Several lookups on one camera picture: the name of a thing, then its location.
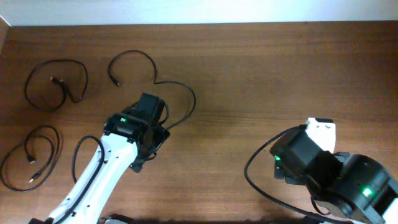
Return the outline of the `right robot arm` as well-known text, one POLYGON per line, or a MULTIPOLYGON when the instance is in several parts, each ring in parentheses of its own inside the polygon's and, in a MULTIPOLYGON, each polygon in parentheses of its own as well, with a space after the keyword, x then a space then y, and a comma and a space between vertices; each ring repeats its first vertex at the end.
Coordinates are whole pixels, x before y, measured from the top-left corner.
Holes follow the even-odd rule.
POLYGON ((270 149, 288 177, 332 215, 362 223, 397 222, 397 181, 368 156, 327 151, 308 131, 283 135, 270 149))

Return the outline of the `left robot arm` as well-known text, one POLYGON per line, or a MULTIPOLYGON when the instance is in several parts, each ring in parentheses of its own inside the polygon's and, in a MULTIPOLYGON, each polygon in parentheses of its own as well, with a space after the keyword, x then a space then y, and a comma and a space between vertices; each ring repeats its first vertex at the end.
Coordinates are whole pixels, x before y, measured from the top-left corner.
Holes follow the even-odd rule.
POLYGON ((125 170, 140 172, 169 137, 160 118, 164 111, 164 100, 144 93, 136 104, 108 118, 91 161, 44 222, 96 223, 125 170))

